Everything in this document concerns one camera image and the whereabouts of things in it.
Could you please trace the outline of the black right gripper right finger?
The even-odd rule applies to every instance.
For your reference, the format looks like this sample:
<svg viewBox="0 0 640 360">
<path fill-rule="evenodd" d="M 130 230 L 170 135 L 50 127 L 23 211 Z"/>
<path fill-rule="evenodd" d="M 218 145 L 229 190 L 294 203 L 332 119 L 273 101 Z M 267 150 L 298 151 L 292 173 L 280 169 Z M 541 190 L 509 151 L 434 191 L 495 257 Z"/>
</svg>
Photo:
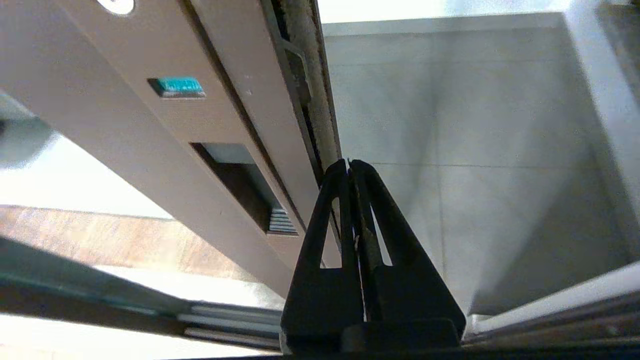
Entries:
<svg viewBox="0 0 640 360">
<path fill-rule="evenodd" d="M 371 321 L 448 321 L 456 335 L 466 315 L 426 253 L 377 170 L 349 163 L 358 212 L 359 269 Z"/>
</svg>

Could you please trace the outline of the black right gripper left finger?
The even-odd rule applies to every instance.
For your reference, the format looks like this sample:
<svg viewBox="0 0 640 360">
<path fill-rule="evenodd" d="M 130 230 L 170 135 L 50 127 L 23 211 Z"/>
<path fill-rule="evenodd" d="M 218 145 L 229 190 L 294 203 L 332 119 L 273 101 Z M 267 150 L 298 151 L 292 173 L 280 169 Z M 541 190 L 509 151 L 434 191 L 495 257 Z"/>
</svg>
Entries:
<svg viewBox="0 0 640 360">
<path fill-rule="evenodd" d="M 341 265 L 322 268 L 334 200 L 340 208 Z M 282 312 L 279 341 L 285 352 L 338 352 L 343 331 L 364 320 L 346 161 L 325 172 Z"/>
</svg>

